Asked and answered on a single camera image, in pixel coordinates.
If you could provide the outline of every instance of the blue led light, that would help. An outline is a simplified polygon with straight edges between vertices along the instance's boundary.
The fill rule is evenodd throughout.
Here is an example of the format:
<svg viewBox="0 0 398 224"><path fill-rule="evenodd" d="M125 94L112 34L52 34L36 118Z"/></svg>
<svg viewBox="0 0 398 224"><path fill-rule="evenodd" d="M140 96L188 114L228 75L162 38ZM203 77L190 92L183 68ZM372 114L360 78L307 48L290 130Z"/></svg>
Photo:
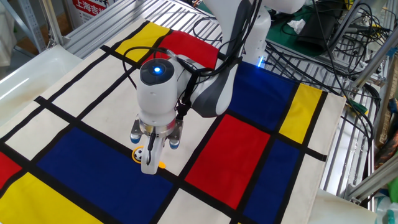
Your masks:
<svg viewBox="0 0 398 224"><path fill-rule="evenodd" d="M261 66L262 61L264 60L264 56L261 56L260 60L259 60L259 64L257 65L257 67Z"/></svg>

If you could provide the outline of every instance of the fabric mat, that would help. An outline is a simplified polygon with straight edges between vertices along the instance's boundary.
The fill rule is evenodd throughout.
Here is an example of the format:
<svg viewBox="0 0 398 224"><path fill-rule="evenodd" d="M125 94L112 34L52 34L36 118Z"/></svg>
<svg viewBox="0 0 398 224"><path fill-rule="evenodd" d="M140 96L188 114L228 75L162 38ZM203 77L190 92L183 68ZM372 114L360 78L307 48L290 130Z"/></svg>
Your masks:
<svg viewBox="0 0 398 224"><path fill-rule="evenodd" d="M165 169L131 158L128 79L166 47L214 68L218 49L139 20L0 127L0 222L306 223L345 99L242 63L218 118L193 110Z"/></svg>

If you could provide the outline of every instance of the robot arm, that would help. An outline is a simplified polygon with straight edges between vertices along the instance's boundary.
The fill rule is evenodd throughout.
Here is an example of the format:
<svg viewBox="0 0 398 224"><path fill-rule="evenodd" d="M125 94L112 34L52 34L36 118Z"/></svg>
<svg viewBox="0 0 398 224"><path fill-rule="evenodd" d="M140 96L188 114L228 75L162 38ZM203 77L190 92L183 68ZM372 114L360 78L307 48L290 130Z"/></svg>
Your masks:
<svg viewBox="0 0 398 224"><path fill-rule="evenodd" d="M214 71L200 70L203 68L200 64L183 55L166 51L164 53L170 56L169 60L156 58L141 67L141 78L137 83L140 111L130 137L133 143L138 143L142 135L147 136L141 159L141 171L145 174L157 172L166 139L169 139L172 149L179 145L182 118L187 112L179 111L176 118L175 105L180 101L180 96L183 96L185 108L194 109L202 117L219 116L231 102L243 44L249 43L245 46L247 57L243 60L255 65L262 60L266 35L271 25L262 0L205 0L205 3L223 31L220 53L225 55L225 61L219 60Z"/></svg>

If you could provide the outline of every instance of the black cable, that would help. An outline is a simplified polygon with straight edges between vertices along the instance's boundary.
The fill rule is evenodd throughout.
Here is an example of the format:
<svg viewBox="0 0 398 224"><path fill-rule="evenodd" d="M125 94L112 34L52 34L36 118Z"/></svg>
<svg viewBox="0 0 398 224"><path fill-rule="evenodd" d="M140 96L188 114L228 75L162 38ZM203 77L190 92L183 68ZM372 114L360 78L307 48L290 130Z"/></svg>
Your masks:
<svg viewBox="0 0 398 224"><path fill-rule="evenodd" d="M135 89L137 89L137 85L136 83L132 80L132 78L130 77L130 75L127 76L128 79L130 80L130 82L132 83L132 85L134 86Z"/></svg>
<svg viewBox="0 0 398 224"><path fill-rule="evenodd" d="M196 26L198 26L200 22L203 22L203 21L206 21L206 20L212 20L212 19L216 19L216 17L204 17L204 18L201 18L201 19L197 20L197 21L193 24L193 27L192 27L193 35L194 35L196 38L201 39L201 40L203 40L203 41L213 41L213 42L221 41L221 39L218 39L218 40L210 40L210 39L202 38L202 37L200 37L200 36L196 33L196 31L195 31Z"/></svg>
<svg viewBox="0 0 398 224"><path fill-rule="evenodd" d="M365 133L365 131L363 131L360 127L358 127L357 125L355 125L353 122L351 122L350 120L348 120L347 118L340 116L340 118L343 118L343 120L345 120L346 122L348 122L350 125L354 126L356 129L358 129L359 131L361 131L365 137L369 138L369 136Z"/></svg>
<svg viewBox="0 0 398 224"><path fill-rule="evenodd" d="M219 74L221 71L223 71L227 66L231 65L233 63L233 60L236 59L238 56L239 51L241 50L243 44L246 42L246 39L248 38L253 26L254 22L257 19L257 15L259 13L260 7L261 7L261 2L262 0L253 0L253 8L250 13L250 22L245 23L244 29L238 34L236 37L236 40L239 40L239 36L244 34L244 31L246 30L246 33L244 34L243 38L241 41L238 43L235 43L234 47L232 50L226 55L226 60L214 71L208 72L208 73L202 73L201 76L203 77L209 77L209 76L214 76Z"/></svg>
<svg viewBox="0 0 398 224"><path fill-rule="evenodd" d="M367 5L367 6L368 6L368 8L369 8L369 10L370 10L370 14L371 14L371 16L372 16L371 8L370 8L369 5ZM330 49L329 49L329 47L327 46L327 41L326 41L326 38L325 38L325 33L324 33L324 31L323 31L322 22L321 22L321 20L320 20L320 16L319 16L319 13L318 13L318 8L317 8L316 5L315 5L315 12L317 13L317 17L318 17L318 22L319 22L320 30L321 30L322 36L324 37L324 38L323 38L323 41L324 41L324 43L326 44L326 49L327 49L327 52L328 52L329 57L330 57L330 63L331 63L331 66L333 67L333 71L335 72L336 81L337 81L339 87L341 88L341 92L344 94L344 96L346 97L346 99L348 99L348 96L347 96L346 92L344 91L343 85L341 84L340 80L339 80L338 77L337 77L336 69L335 69L335 64L334 64L334 62L333 62L333 60L332 60L332 56L331 56ZM358 119L361 121L362 125L364 126L364 128L365 128L365 130L366 130L367 136L369 136L369 138L368 138L368 146L370 147L370 145L372 144L372 140L373 140L373 125L372 125L372 122L370 122L369 118L368 118L365 114L363 114L361 111L358 111L357 109L355 109L355 107L351 104L350 100L346 100L346 102L347 102L347 103L350 105L350 107L356 112L356 114L360 114L360 115L362 116L362 118L364 118L364 119L368 122L368 125L369 125L369 128L370 128L370 135L369 135L369 133L368 133L368 129L366 128L366 125L365 125L364 121L357 115Z"/></svg>

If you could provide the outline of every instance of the white square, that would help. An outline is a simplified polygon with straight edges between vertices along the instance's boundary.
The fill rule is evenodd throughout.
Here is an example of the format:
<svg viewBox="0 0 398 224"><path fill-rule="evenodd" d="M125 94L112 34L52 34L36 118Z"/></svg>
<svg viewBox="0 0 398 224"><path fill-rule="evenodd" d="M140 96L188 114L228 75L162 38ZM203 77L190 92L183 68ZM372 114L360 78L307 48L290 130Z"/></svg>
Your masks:
<svg viewBox="0 0 398 224"><path fill-rule="evenodd" d="M9 133L15 126L23 121L31 112L33 112L40 105L36 102L29 103L22 111L16 114L13 118L7 121L0 127L0 138Z"/></svg>
<svg viewBox="0 0 398 224"><path fill-rule="evenodd" d="M88 56L84 61L79 63L75 68L73 68L70 72L64 75L59 81L57 81L54 85L52 85L48 90L41 94L41 96L45 99L49 99L54 93L58 92L65 84L70 82L73 78L75 78L80 72L86 69L91 63L95 60L99 59L105 52L101 49L96 50L90 56Z"/></svg>
<svg viewBox="0 0 398 224"><path fill-rule="evenodd" d="M21 128L6 144L32 160L68 123L49 110L43 110Z"/></svg>
<svg viewBox="0 0 398 224"><path fill-rule="evenodd" d="M53 103L72 116L78 116L123 74L122 61L108 56Z"/></svg>
<svg viewBox="0 0 398 224"><path fill-rule="evenodd" d="M179 189L158 224L227 224L231 218Z"/></svg>
<svg viewBox="0 0 398 224"><path fill-rule="evenodd" d="M282 223L307 223L322 178L325 162L305 155Z"/></svg>

